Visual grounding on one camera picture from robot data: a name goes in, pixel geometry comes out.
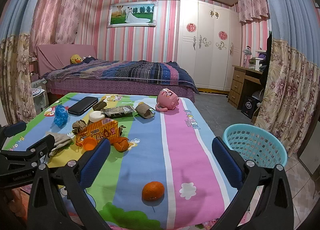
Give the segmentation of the orange snack wrapper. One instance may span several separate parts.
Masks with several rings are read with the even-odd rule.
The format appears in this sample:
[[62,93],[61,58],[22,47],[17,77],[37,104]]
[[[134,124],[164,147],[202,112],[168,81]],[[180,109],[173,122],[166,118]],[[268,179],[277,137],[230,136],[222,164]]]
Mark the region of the orange snack wrapper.
[[97,142],[103,138],[107,138],[111,143],[114,143],[120,138],[118,122],[114,119],[104,118],[92,123],[76,135],[75,143],[81,146],[85,138],[94,138]]

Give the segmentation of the small cardboard tube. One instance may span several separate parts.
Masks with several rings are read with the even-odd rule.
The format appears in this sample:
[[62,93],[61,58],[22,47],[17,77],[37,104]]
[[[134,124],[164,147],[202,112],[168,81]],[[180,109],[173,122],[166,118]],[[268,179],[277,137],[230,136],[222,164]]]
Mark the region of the small cardboard tube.
[[104,100],[99,101],[95,105],[93,105],[93,110],[94,111],[100,111],[103,110],[107,106],[107,103]]

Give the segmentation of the white bedside stool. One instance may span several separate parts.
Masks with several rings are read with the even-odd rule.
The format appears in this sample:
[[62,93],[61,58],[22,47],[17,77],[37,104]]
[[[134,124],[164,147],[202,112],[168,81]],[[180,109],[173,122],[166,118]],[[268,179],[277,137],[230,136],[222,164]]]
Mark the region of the white bedside stool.
[[40,114],[49,106],[46,79],[39,79],[31,83],[31,91],[33,95],[36,114]]

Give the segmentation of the blue crumpled plastic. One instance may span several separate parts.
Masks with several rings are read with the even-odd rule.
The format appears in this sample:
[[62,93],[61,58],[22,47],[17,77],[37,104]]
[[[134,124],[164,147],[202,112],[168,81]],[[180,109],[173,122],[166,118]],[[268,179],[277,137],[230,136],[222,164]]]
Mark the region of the blue crumpled plastic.
[[57,125],[57,127],[62,128],[66,125],[67,121],[68,121],[67,109],[63,105],[57,105],[55,107],[54,124]]

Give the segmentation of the cyan plastic laundry basket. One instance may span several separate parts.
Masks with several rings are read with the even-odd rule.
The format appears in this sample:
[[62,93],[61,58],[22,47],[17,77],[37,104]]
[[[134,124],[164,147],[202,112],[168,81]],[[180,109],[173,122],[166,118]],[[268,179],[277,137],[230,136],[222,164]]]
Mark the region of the cyan plastic laundry basket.
[[244,160],[252,160],[258,166],[273,168],[287,164],[287,152],[283,144],[271,133],[260,127],[238,123],[227,127],[222,139],[229,149]]

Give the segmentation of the brown crumpled wrapper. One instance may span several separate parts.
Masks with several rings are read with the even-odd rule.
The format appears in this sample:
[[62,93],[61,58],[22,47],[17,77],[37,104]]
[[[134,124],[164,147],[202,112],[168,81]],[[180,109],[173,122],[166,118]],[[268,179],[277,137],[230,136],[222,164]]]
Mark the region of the brown crumpled wrapper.
[[75,123],[72,124],[72,132],[74,135],[77,135],[85,127],[87,127],[87,123],[84,120],[77,120]]

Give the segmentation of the black zip pouch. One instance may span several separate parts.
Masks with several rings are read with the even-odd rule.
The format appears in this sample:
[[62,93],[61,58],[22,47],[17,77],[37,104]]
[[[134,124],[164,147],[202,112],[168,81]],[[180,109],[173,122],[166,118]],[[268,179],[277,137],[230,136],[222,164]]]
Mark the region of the black zip pouch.
[[76,116],[84,114],[89,110],[93,105],[98,102],[97,97],[86,96],[83,99],[79,100],[77,103],[69,107],[68,113]]

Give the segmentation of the orange peel piece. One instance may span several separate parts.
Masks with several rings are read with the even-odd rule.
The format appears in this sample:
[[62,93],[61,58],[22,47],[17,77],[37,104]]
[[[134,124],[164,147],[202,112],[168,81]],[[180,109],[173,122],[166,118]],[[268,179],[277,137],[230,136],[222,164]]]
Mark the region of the orange peel piece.
[[114,148],[118,151],[118,152],[125,152],[129,149],[129,142],[128,142],[128,138],[126,137],[119,137],[117,139],[114,140],[113,143]]

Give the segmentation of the pink bed headboard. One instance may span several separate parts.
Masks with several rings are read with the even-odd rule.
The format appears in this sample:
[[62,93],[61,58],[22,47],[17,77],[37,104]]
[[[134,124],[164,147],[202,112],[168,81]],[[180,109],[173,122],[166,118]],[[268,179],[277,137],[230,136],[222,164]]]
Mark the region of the pink bed headboard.
[[61,69],[71,64],[71,57],[78,54],[80,57],[95,57],[96,51],[92,45],[54,44],[38,45],[36,54],[39,64],[39,75]]

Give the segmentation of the whole orange tangerine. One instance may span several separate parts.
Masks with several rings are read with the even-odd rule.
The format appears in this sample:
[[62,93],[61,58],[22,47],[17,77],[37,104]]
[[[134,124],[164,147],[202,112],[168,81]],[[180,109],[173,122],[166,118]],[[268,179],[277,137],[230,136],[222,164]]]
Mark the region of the whole orange tangerine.
[[142,199],[145,201],[156,201],[164,195],[164,185],[158,181],[147,183],[142,190]]

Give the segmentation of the bed with plaid quilt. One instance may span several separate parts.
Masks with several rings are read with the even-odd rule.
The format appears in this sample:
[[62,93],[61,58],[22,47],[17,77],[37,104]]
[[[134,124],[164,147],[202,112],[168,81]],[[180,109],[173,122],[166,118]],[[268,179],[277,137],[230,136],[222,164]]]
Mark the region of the bed with plaid quilt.
[[169,88],[179,97],[195,101],[199,91],[192,77],[177,62],[87,61],[49,71],[43,76],[53,94],[116,93],[157,96]]

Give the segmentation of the yellow duck plush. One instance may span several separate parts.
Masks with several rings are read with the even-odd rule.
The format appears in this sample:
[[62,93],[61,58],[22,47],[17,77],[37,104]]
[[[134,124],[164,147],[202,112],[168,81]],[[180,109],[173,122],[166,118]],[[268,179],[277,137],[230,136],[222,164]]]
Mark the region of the yellow duck plush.
[[74,54],[71,56],[71,64],[77,64],[81,62],[83,62],[83,59],[78,54]]

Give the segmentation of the grey printed snack bag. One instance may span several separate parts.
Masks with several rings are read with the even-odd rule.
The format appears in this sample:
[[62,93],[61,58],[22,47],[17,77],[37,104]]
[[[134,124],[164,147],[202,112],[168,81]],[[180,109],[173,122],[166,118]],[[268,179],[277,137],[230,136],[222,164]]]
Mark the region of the grey printed snack bag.
[[117,117],[130,115],[135,111],[136,110],[131,105],[124,105],[124,106],[117,106],[117,107],[104,109],[102,113],[108,118],[117,118]]

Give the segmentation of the cartoon bird tablecloth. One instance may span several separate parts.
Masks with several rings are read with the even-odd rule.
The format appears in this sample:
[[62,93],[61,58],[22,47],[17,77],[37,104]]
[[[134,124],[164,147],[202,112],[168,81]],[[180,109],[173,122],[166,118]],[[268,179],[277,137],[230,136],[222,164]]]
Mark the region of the cartoon bird tablecloth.
[[[189,229],[222,216],[236,189],[213,155],[214,133],[189,99],[150,119],[131,114],[117,122],[129,149],[111,148],[85,189],[112,229]],[[164,195],[145,201],[143,187],[152,181],[164,185]]]

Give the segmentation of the floral curtain right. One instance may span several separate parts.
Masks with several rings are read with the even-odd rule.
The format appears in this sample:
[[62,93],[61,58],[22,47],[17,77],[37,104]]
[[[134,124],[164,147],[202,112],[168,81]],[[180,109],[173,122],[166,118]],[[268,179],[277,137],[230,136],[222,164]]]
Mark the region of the floral curtain right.
[[314,0],[267,0],[272,45],[255,125],[292,155],[300,148],[319,97],[319,11]]

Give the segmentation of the floral curtain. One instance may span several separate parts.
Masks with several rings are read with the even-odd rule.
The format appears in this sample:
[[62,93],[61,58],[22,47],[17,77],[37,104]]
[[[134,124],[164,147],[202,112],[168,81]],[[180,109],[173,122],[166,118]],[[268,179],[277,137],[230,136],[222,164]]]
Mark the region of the floral curtain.
[[36,116],[31,93],[29,42],[38,0],[9,0],[1,21],[1,103],[7,123]]
[[319,97],[319,11],[314,0],[267,0],[272,45],[255,125],[292,155],[300,148]]

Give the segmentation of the black box under desk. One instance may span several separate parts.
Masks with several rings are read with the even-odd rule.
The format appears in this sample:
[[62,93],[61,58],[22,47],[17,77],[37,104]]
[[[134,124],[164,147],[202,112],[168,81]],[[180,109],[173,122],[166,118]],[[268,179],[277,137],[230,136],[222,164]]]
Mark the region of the black box under desk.
[[257,109],[258,100],[255,97],[247,96],[242,105],[241,112],[249,119],[253,117],[254,112]]

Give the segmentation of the pink window curtain left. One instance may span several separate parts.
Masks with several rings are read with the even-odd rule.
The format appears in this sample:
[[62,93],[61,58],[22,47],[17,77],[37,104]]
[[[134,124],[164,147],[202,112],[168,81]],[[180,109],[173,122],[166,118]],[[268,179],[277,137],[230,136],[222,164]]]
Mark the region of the pink window curtain left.
[[36,47],[49,44],[73,44],[84,0],[38,0],[30,31],[29,55]]

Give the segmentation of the brown cardboard tube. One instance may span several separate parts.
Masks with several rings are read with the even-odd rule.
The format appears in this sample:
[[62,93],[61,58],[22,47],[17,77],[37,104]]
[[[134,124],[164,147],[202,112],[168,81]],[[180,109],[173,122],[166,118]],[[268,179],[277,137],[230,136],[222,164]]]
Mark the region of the brown cardboard tube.
[[155,110],[144,102],[140,102],[135,107],[135,110],[144,119],[150,119],[155,116]]

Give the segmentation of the wooden desk with drawers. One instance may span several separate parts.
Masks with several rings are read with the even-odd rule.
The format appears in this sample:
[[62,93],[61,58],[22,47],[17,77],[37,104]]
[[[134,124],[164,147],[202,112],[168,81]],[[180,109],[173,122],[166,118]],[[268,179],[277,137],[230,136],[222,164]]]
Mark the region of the wooden desk with drawers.
[[231,89],[228,94],[228,103],[236,109],[242,109],[245,98],[252,96],[262,89],[260,78],[261,71],[233,65]]

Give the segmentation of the floral curtain left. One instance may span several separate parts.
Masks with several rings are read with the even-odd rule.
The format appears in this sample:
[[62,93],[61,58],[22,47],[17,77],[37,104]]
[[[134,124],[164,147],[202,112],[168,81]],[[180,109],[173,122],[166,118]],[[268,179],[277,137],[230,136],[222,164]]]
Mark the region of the floral curtain left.
[[1,21],[1,103],[7,123],[36,116],[31,93],[29,42],[38,0],[9,0]]

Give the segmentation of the items on desk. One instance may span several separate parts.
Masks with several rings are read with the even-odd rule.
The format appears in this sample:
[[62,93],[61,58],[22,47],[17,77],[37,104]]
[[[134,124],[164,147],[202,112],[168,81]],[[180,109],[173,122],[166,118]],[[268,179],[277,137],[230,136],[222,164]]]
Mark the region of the items on desk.
[[260,70],[260,61],[266,58],[266,50],[257,50],[249,59],[249,69],[254,69],[256,71]]

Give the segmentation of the pink cartoon mug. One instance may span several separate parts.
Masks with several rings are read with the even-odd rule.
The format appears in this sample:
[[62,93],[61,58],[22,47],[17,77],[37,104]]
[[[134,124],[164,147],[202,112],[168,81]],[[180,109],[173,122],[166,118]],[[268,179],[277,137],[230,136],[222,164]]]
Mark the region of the pink cartoon mug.
[[179,105],[179,97],[170,89],[163,88],[157,96],[155,109],[159,112],[174,110]]

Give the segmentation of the silver desk lamp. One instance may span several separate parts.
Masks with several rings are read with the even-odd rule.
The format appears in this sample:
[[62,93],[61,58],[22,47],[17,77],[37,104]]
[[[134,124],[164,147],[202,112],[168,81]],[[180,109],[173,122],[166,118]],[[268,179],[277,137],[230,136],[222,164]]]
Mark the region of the silver desk lamp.
[[243,62],[243,67],[247,68],[248,66],[248,59],[251,56],[251,47],[246,46],[245,49],[242,51],[244,53],[244,62]]

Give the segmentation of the framed wedding photo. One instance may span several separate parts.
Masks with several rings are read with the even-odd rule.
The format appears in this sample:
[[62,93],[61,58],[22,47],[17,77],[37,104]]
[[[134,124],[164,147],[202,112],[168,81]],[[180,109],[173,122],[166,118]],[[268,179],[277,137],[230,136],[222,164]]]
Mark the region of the framed wedding photo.
[[155,27],[157,7],[157,1],[127,2],[110,5],[107,27]]

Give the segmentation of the white wardrobe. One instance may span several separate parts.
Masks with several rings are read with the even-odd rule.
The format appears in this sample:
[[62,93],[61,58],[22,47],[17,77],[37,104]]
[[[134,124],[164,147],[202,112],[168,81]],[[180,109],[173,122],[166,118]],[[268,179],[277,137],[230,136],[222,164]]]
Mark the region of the white wardrobe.
[[241,40],[237,12],[199,0],[180,0],[177,63],[197,88],[231,89]]

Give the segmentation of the pink window valance right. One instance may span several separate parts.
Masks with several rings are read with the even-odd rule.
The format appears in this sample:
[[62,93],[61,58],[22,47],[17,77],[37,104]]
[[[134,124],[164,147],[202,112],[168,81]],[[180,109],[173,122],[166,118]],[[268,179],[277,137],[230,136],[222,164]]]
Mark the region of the pink window valance right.
[[238,7],[242,23],[269,17],[267,0],[238,0]]

